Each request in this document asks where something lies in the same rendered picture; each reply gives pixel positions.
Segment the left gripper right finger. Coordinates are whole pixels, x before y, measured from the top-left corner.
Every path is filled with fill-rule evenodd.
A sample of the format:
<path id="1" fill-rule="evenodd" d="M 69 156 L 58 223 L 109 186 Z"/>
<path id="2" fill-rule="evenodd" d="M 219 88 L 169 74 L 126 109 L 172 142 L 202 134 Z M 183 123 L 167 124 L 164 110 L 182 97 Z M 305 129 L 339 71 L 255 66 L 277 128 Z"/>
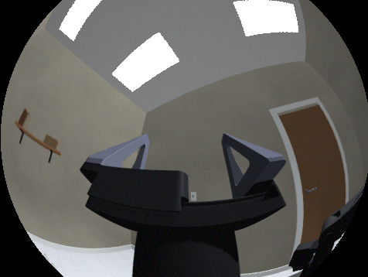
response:
<path id="1" fill-rule="evenodd" d="M 237 165 L 230 147 L 249 160 L 250 166 L 247 167 L 244 175 Z M 286 164 L 286 159 L 282 154 L 250 142 L 241 141 L 241 139 L 234 138 L 227 133 L 223 133 L 222 148 L 230 177 L 232 198 L 244 197 L 246 192 L 256 183 L 273 180 Z"/>

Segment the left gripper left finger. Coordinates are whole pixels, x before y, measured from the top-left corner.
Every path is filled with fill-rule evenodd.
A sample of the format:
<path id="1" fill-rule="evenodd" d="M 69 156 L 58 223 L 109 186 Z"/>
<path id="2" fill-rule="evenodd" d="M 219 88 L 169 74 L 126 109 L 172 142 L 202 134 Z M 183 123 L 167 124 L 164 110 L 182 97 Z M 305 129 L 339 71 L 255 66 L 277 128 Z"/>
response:
<path id="1" fill-rule="evenodd" d="M 132 169 L 144 169 L 149 148 L 147 133 L 133 138 L 131 141 L 122 142 L 122 144 L 94 153 L 88 156 L 85 162 L 99 163 L 102 166 L 122 167 L 122 161 L 138 150 L 138 148 L 140 148 L 140 151 L 138 151 L 138 157 Z"/>

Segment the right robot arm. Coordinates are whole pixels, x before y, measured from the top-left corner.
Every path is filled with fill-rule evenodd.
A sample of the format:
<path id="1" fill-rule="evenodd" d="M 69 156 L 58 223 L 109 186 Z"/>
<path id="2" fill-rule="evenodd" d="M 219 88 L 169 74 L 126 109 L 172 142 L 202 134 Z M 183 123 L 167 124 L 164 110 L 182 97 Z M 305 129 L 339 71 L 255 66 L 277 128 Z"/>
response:
<path id="1" fill-rule="evenodd" d="M 318 267 L 330 255 L 334 245 L 333 242 L 341 238 L 341 235 L 346 232 L 350 221 L 353 219 L 353 215 L 361 200 L 364 186 L 362 186 L 361 190 L 346 205 L 338 208 L 335 213 L 325 219 L 324 224 L 322 224 L 320 238 L 300 244 L 296 248 L 289 266 L 292 266 L 293 272 L 303 269 L 299 277 L 308 277 L 312 271 L 311 264 L 314 267 Z"/>

